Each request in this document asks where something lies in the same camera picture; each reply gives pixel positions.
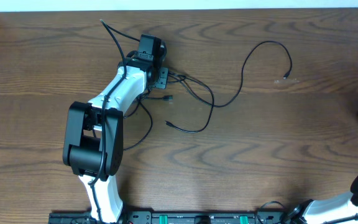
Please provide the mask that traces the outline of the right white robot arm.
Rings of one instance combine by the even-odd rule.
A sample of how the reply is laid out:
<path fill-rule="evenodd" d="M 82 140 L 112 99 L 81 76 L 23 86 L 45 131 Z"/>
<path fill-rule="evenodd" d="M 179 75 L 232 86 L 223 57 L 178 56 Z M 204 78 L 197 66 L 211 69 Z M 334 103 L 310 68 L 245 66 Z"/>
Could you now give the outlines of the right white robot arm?
<path fill-rule="evenodd" d="M 355 223 L 358 224 L 358 176 L 350 191 L 327 200 L 308 200 L 284 218 L 285 223 Z"/>

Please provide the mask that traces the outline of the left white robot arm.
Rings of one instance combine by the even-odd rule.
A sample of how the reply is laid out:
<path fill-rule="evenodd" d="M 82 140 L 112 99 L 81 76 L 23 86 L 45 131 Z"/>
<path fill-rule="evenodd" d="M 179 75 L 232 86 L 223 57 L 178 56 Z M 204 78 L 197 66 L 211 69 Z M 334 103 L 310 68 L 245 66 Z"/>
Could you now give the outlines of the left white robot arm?
<path fill-rule="evenodd" d="M 119 221 L 123 202 L 116 173 L 124 152 L 124 114 L 145 90 L 166 87 L 166 54 L 163 40 L 141 35 L 138 49 L 118 64 L 113 81 L 88 102 L 69 107 L 62 159 L 86 187 L 90 223 Z"/>

